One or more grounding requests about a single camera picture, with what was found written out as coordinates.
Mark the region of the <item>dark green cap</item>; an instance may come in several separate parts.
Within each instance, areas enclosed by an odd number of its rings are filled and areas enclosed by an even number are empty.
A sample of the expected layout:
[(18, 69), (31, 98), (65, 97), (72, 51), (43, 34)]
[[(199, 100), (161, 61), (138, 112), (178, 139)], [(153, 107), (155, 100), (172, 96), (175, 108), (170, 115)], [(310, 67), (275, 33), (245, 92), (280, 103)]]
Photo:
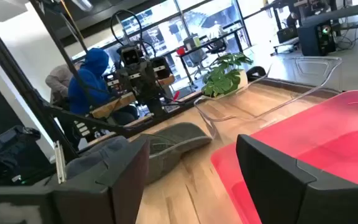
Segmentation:
[(147, 140), (150, 144), (147, 185), (173, 170), (186, 152), (199, 149), (212, 141), (193, 123), (177, 123), (153, 134), (141, 134), (139, 139)]

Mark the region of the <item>black computer tower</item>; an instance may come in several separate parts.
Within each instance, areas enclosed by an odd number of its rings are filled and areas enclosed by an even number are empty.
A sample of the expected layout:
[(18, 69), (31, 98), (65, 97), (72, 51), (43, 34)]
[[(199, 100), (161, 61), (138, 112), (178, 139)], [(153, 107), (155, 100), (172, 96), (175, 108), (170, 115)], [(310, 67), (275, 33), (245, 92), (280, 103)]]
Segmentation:
[(331, 21), (301, 26), (297, 33), (304, 56), (326, 56), (336, 51)]

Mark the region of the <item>black clamp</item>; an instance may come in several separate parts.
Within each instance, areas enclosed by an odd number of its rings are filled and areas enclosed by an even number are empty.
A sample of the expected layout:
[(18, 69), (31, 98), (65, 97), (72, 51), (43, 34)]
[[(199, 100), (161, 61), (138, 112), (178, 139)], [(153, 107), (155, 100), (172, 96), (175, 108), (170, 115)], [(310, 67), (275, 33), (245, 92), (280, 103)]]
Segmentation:
[(263, 77), (266, 74), (267, 74), (267, 72), (261, 66), (254, 66), (254, 67), (248, 69), (248, 71), (246, 71), (246, 75), (247, 75), (248, 78)]

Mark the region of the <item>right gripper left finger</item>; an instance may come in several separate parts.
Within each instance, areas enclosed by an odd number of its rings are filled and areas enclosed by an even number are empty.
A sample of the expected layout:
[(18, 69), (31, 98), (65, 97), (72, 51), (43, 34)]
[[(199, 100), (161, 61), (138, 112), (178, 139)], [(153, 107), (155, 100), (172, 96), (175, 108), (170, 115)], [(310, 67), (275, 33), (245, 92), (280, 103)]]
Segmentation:
[(58, 224), (135, 224), (149, 169), (150, 144), (135, 139), (54, 192)]

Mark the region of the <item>person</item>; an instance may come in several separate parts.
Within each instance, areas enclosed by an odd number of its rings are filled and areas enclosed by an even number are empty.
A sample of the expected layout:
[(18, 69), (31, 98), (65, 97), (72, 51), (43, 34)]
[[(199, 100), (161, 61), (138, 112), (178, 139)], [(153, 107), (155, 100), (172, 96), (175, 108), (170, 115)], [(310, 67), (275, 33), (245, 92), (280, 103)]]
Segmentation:
[(48, 74), (45, 83), (51, 89), (51, 103), (68, 97), (68, 87), (72, 77), (73, 74), (67, 64), (55, 67)]
[(109, 55), (99, 48), (92, 48), (85, 56), (85, 61), (72, 77), (68, 87), (70, 111), (86, 115), (120, 97), (115, 90), (109, 91), (103, 79), (103, 73), (109, 65)]

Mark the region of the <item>black desk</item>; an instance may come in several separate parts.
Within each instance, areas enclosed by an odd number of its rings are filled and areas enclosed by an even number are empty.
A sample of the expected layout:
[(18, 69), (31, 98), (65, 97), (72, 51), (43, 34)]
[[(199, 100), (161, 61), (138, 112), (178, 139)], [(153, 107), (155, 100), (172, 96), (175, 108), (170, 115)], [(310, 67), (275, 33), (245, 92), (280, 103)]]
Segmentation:
[[(217, 37), (217, 39), (226, 39), (227, 37), (230, 37), (230, 36), (234, 36), (234, 39), (236, 41), (236, 45), (237, 45), (237, 52), (243, 52), (243, 48), (242, 48), (242, 44), (241, 44), (241, 38), (240, 38), (240, 35), (239, 35), (239, 31), (242, 30), (244, 27), (238, 27), (236, 29), (232, 29), (230, 32), (227, 32), (219, 37)], [(195, 78), (194, 78), (194, 75), (192, 73), (190, 73), (188, 71), (188, 65), (186, 64), (186, 61), (185, 61), (185, 58), (188, 57), (190, 59), (190, 56), (189, 54), (193, 53), (193, 52), (196, 52), (197, 50), (199, 49), (203, 49), (204, 51), (207, 51), (207, 48), (205, 48), (206, 45), (209, 45), (213, 42), (213, 40), (208, 40), (206, 42), (202, 42), (200, 46), (198, 47), (195, 47), (191, 50), (186, 50), (186, 53), (184, 56), (182, 57), (179, 57), (177, 54), (176, 54), (176, 58), (178, 58), (181, 62), (181, 65), (187, 75), (187, 79), (188, 79), (188, 84), (190, 86), (190, 88), (192, 90), (200, 90), (200, 87), (198, 85), (196, 85), (194, 83), (195, 81)]]

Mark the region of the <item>black office chair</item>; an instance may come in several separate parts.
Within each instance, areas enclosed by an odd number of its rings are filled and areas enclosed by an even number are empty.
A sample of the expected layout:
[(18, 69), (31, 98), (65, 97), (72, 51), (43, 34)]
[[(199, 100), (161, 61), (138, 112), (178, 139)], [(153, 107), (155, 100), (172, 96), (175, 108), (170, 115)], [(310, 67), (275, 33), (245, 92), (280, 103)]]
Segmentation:
[(212, 65), (217, 61), (217, 59), (215, 59), (210, 65), (205, 67), (203, 61), (208, 58), (208, 54), (219, 56), (220, 53), (225, 52), (227, 49), (227, 43), (224, 39), (213, 38), (212, 40), (213, 42), (211, 44), (205, 46), (207, 51), (199, 49), (196, 52), (189, 54), (191, 62), (196, 67), (196, 71), (193, 72), (195, 80), (203, 76), (202, 71), (210, 72)]

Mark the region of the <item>pink plastic bin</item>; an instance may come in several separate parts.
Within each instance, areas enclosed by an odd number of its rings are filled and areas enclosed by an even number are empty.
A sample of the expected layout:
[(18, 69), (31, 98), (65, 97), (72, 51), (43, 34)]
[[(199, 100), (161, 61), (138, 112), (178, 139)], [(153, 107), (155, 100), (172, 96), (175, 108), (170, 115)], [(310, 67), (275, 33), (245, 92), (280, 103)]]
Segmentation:
[[(248, 136), (358, 184), (358, 90), (341, 93)], [(211, 161), (241, 224), (262, 224), (241, 174), (237, 137), (217, 150)]]

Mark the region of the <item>black backpack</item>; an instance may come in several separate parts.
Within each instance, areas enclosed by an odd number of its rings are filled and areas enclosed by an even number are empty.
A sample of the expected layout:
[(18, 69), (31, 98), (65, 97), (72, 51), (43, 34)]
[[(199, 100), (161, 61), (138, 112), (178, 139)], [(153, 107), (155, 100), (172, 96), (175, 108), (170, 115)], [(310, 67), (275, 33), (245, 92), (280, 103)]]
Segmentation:
[(19, 125), (0, 134), (0, 185), (26, 184), (27, 168), (19, 162), (18, 155), (40, 137), (40, 131)]

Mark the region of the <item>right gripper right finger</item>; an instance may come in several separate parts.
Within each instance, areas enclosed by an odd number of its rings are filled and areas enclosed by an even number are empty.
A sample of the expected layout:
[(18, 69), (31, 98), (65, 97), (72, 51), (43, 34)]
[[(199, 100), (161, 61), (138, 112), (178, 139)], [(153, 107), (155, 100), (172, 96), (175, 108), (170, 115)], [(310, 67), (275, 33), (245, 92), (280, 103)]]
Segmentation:
[(262, 224), (358, 224), (357, 183), (246, 134), (236, 155)]

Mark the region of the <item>clear plastic bin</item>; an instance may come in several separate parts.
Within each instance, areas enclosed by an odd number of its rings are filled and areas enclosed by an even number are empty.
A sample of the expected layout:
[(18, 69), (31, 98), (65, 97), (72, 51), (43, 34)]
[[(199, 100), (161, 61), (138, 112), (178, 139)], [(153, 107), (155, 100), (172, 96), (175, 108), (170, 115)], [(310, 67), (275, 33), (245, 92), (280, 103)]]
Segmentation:
[(253, 73), (226, 95), (202, 96), (195, 108), (211, 133), (264, 128), (339, 94), (341, 64), (339, 57), (275, 58), (265, 75)]

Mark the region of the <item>potted green plant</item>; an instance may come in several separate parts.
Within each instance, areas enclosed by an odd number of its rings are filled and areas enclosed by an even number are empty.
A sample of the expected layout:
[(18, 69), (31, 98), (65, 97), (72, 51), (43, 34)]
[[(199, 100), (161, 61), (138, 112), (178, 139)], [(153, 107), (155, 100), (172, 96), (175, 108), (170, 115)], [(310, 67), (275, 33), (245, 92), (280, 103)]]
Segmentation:
[(215, 98), (237, 90), (241, 82), (242, 64), (252, 65), (253, 60), (242, 52), (227, 53), (217, 58), (216, 66), (203, 78), (202, 92)]

